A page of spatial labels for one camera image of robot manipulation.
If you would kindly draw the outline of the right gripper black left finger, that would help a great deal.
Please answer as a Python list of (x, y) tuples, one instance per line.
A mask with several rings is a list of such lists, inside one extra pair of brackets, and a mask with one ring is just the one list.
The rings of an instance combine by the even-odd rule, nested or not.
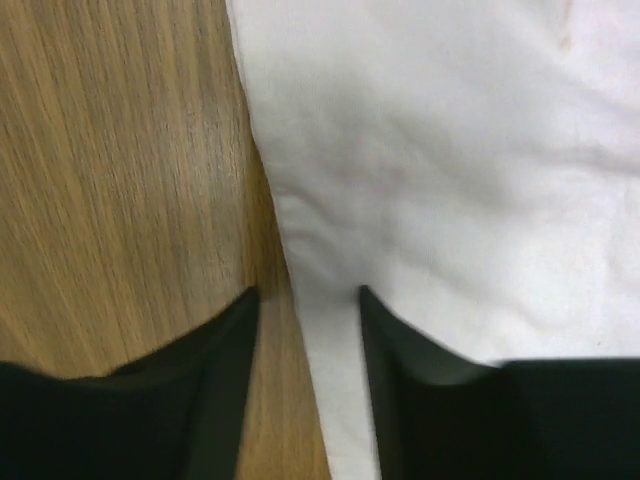
[(260, 297), (102, 377), (1, 365), (5, 479), (231, 479)]

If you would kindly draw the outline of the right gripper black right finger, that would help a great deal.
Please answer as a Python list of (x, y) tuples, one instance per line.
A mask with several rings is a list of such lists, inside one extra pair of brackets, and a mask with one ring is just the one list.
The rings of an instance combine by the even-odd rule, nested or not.
[(470, 362), (358, 292), (384, 479), (635, 479), (635, 359)]

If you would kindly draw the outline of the white t shirt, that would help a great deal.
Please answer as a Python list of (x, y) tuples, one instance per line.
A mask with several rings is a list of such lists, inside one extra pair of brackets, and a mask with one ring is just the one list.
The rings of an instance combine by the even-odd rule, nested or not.
[(639, 353), (635, 1), (231, 1), (331, 475), (379, 475), (355, 292), (481, 362)]

